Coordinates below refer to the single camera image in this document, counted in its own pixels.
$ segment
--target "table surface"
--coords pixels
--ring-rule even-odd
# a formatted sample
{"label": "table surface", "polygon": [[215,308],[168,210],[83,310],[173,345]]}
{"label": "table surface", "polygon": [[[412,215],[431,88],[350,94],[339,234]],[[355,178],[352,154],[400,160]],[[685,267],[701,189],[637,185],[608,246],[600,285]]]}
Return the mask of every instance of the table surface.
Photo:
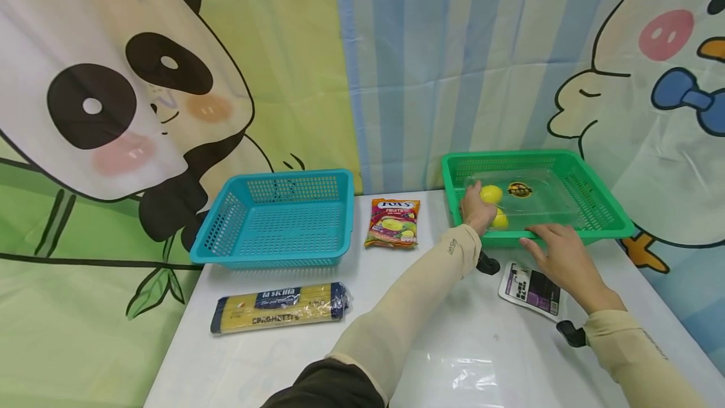
{"label": "table surface", "polygon": [[[416,250],[363,248],[372,195],[355,198],[352,244],[337,268],[230,271],[206,265],[146,402],[147,408],[257,408],[291,385],[310,362],[330,351],[340,333],[369,311],[390,285],[450,226],[443,191],[400,193],[419,199]],[[617,290],[669,359],[712,407],[725,400],[725,378],[614,241],[588,247],[605,282]],[[492,250],[501,262],[533,265],[525,251]],[[572,349],[554,322],[503,301],[501,273],[474,270],[459,282],[421,332],[408,357],[392,407],[626,407],[619,386],[591,349]],[[343,282],[352,309],[338,323],[283,327],[213,337],[216,300],[318,283]],[[566,302],[580,326],[585,313]]]}

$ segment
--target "candy bag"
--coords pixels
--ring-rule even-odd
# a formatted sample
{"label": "candy bag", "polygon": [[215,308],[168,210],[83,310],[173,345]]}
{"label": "candy bag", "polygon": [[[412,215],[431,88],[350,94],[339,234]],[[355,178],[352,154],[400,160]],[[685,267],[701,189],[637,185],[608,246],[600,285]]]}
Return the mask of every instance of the candy bag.
{"label": "candy bag", "polygon": [[420,201],[373,200],[368,246],[414,247],[418,244]]}

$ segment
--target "person's right hand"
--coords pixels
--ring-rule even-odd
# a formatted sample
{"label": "person's right hand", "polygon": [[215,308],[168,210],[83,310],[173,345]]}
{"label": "person's right hand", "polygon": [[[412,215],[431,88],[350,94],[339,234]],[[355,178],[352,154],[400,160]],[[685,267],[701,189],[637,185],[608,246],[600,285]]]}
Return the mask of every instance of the person's right hand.
{"label": "person's right hand", "polygon": [[529,238],[521,238],[521,245],[534,256],[542,273],[571,294],[588,314],[607,309],[626,310],[619,296],[602,280],[574,228],[544,224],[526,230],[542,237],[549,255]]}
{"label": "person's right hand", "polygon": [[463,222],[471,226],[478,236],[483,236],[488,226],[496,218],[498,208],[481,199],[481,180],[478,180],[476,184],[466,188],[466,195],[461,199],[459,211],[461,211]]}

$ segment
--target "beige arm sleeve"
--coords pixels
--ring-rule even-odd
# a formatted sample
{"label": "beige arm sleeve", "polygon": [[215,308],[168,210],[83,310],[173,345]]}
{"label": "beige arm sleeve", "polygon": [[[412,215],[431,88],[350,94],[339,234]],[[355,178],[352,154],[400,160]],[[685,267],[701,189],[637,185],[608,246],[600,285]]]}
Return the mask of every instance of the beige arm sleeve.
{"label": "beige arm sleeve", "polygon": [[585,331],[599,364],[621,386],[630,408],[707,407],[629,312],[595,312]]}
{"label": "beige arm sleeve", "polygon": [[327,357],[357,365],[387,405],[420,328],[453,285],[476,267],[480,251],[481,238],[471,227],[445,232],[370,312],[347,327]]}

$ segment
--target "cartoon backdrop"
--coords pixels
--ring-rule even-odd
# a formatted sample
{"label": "cartoon backdrop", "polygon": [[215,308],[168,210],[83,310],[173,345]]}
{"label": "cartoon backdrop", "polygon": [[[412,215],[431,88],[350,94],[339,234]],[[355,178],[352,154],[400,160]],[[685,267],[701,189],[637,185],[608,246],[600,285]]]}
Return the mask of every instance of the cartoon backdrop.
{"label": "cartoon backdrop", "polygon": [[725,0],[0,0],[0,402],[138,407],[231,175],[571,147],[721,370]]}

